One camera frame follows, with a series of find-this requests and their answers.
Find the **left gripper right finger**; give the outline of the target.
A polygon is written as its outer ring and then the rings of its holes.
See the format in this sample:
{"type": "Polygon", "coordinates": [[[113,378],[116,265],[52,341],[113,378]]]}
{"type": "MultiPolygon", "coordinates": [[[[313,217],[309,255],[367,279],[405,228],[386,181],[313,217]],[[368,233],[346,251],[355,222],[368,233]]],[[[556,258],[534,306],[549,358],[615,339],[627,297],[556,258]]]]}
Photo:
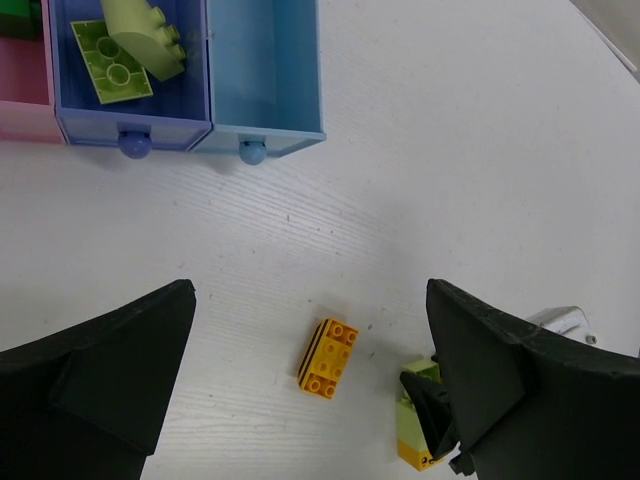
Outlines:
{"type": "Polygon", "coordinates": [[[507,314],[443,279],[426,286],[443,376],[400,381],[428,449],[480,479],[635,479],[639,361],[507,314]]]}

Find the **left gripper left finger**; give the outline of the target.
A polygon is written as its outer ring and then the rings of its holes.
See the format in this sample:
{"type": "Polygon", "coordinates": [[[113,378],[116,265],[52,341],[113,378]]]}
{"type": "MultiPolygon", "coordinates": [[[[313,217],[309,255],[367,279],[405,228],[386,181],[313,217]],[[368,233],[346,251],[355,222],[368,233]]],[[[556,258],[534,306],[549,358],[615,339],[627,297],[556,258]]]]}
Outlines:
{"type": "Polygon", "coordinates": [[[1,354],[4,479],[138,479],[158,445],[196,310],[179,279],[1,354]]]}

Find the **yellow orange long lego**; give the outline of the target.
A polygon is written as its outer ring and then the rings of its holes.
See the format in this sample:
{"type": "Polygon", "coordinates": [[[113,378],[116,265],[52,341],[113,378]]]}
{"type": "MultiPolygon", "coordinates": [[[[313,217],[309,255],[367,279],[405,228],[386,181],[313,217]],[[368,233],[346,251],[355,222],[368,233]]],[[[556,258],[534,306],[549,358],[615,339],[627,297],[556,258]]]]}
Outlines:
{"type": "Polygon", "coordinates": [[[305,349],[297,370],[301,391],[332,399],[351,358],[359,330],[336,318],[322,320],[305,349]]]}

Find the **lime green lego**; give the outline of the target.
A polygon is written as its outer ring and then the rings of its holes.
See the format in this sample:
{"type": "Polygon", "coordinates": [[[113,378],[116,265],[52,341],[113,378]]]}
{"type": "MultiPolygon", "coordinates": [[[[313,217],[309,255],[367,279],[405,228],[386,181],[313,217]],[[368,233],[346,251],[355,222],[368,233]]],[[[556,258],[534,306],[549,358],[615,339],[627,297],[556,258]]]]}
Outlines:
{"type": "Polygon", "coordinates": [[[153,96],[146,70],[108,34],[105,21],[74,21],[70,25],[102,105],[153,96]]]}

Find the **pale green curved lego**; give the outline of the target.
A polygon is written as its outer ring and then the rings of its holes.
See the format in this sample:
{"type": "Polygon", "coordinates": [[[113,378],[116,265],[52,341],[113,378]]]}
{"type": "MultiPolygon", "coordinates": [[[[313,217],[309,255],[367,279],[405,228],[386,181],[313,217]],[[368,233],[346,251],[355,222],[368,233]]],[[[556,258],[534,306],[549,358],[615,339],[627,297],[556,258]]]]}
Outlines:
{"type": "Polygon", "coordinates": [[[158,81],[184,72],[178,29],[145,0],[101,0],[109,36],[158,81]]]}

